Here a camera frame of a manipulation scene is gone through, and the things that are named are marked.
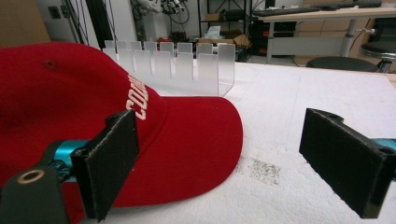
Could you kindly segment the clear acrylic slotted rack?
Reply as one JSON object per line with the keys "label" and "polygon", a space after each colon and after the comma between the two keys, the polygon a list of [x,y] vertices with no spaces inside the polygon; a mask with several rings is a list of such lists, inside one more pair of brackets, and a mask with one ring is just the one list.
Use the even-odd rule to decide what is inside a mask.
{"label": "clear acrylic slotted rack", "polygon": [[162,93],[224,96],[234,84],[233,44],[107,40],[103,52]]}

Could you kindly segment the light wooden desk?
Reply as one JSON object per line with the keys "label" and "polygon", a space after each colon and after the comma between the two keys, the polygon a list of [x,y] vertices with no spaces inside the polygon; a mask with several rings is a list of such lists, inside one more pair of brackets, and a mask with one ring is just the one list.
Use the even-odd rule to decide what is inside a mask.
{"label": "light wooden desk", "polygon": [[[260,21],[270,24],[266,63],[271,64],[274,55],[339,55],[346,57],[352,46],[354,32],[359,19],[394,17],[396,17],[396,7],[350,8],[259,17]],[[274,37],[275,24],[277,22],[335,20],[349,20],[349,25],[343,36]]]}

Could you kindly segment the open cardboard box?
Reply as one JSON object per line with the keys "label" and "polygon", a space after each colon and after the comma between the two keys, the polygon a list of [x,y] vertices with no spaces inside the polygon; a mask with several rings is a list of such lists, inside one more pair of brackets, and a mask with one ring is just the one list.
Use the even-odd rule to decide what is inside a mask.
{"label": "open cardboard box", "polygon": [[251,45],[248,37],[240,30],[221,31],[219,33],[219,39],[216,38],[200,38],[199,43],[211,43],[211,44],[235,44],[238,46],[249,47]]}

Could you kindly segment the black metal shelf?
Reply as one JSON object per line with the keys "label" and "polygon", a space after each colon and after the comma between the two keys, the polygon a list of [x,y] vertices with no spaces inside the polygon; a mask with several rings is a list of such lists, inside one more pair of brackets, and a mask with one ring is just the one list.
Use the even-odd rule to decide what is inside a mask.
{"label": "black metal shelf", "polygon": [[199,35],[203,37],[212,25],[226,31],[248,32],[252,0],[197,0]]}

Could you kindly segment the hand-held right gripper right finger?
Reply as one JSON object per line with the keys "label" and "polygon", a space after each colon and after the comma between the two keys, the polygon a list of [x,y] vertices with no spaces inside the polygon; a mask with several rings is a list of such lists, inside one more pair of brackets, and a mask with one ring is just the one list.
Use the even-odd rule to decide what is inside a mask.
{"label": "hand-held right gripper right finger", "polygon": [[396,139],[368,138],[333,113],[305,110],[299,152],[361,218],[377,218],[396,181]]}

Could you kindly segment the brown wooden board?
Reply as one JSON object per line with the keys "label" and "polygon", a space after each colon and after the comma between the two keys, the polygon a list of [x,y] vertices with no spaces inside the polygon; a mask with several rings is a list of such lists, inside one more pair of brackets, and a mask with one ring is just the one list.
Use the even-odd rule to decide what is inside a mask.
{"label": "brown wooden board", "polygon": [[36,0],[0,0],[0,48],[47,42]]}

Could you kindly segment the red baseball cap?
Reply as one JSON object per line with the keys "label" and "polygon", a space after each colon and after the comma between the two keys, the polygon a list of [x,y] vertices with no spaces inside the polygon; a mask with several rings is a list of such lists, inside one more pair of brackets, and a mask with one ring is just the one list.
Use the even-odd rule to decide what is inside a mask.
{"label": "red baseball cap", "polygon": [[78,185],[61,182],[43,154],[58,140],[93,139],[107,117],[125,110],[135,112],[139,155],[112,207],[204,194],[238,163],[242,121],[224,98],[161,96],[81,44],[0,49],[0,224],[85,218]]}

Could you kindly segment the black round stool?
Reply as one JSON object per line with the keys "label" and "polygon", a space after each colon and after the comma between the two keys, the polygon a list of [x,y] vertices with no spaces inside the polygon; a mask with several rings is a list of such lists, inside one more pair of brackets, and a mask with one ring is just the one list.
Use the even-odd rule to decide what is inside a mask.
{"label": "black round stool", "polygon": [[305,65],[311,68],[323,68],[345,71],[375,72],[377,66],[361,59],[350,57],[318,57],[308,61]]}
{"label": "black round stool", "polygon": [[396,61],[396,42],[378,41],[369,42],[361,46],[361,53],[380,59],[378,71],[388,73],[393,61]]}

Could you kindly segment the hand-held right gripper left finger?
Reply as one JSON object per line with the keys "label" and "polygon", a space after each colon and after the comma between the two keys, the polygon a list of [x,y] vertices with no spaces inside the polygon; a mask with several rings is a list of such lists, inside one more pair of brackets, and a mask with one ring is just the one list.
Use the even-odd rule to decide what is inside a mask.
{"label": "hand-held right gripper left finger", "polygon": [[58,172],[61,182],[78,185],[85,216],[102,221],[118,197],[139,155],[135,112],[105,119],[91,140],[58,140],[45,150],[42,163]]}

